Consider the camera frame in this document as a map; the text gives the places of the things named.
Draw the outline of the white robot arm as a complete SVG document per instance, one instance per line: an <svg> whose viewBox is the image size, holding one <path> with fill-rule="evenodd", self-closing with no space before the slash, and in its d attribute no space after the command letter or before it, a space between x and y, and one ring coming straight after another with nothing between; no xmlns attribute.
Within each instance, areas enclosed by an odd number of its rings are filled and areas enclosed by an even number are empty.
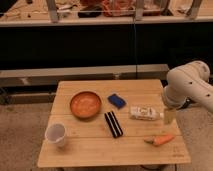
<svg viewBox="0 0 213 171"><path fill-rule="evenodd" d="M164 124L171 124L176 110L189 98L213 113L213 86L209 84L210 69L203 61L193 61L168 71L167 85L162 91L165 105Z"/></svg>

